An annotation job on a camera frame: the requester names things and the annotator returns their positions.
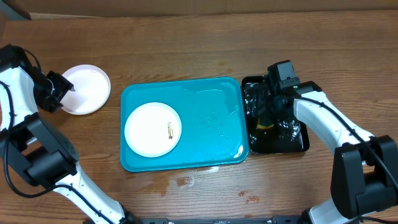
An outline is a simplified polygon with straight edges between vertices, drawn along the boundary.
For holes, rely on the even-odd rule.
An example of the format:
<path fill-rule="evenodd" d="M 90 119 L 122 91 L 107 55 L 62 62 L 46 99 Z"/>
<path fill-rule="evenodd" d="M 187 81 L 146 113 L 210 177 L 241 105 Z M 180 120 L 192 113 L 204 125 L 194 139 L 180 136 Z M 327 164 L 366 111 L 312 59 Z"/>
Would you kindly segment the yellow green sponge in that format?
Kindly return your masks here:
<path fill-rule="evenodd" d="M 274 126 L 274 123 L 269 118 L 259 118 L 257 120 L 256 128 L 257 129 L 270 129 Z"/>

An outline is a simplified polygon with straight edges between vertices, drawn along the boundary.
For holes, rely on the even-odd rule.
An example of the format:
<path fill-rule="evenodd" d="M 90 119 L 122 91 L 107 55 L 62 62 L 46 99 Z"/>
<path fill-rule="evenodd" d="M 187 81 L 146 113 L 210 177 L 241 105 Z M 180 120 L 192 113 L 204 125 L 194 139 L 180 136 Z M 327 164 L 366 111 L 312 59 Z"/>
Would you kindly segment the white plate front with stain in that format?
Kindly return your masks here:
<path fill-rule="evenodd" d="M 151 102 L 136 108 L 127 118 L 124 137 L 138 155 L 160 157 L 169 153 L 182 135 L 177 112 L 164 103 Z"/>

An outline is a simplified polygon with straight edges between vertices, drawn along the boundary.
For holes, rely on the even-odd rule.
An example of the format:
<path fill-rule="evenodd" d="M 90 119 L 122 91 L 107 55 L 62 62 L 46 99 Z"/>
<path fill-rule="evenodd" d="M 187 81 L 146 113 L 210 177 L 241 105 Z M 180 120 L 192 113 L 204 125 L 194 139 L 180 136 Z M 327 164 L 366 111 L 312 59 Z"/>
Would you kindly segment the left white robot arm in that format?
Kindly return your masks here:
<path fill-rule="evenodd" d="M 140 223 L 83 171 L 73 144 L 39 115 L 62 107 L 74 86 L 59 73 L 43 74 L 26 49 L 1 47 L 1 158 L 9 188 L 24 198 L 63 195 L 90 223 Z"/>

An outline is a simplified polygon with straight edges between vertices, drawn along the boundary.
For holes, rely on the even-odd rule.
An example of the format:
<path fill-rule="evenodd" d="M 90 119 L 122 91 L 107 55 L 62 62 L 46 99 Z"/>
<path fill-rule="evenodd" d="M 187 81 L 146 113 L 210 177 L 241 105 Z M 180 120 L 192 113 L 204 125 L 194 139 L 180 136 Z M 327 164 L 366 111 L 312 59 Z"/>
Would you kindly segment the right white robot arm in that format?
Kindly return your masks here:
<path fill-rule="evenodd" d="M 249 148 L 304 152 L 312 130 L 333 154 L 330 198 L 274 223 L 359 223 L 397 205 L 397 144 L 350 121 L 314 82 L 257 77 L 243 85 Z"/>

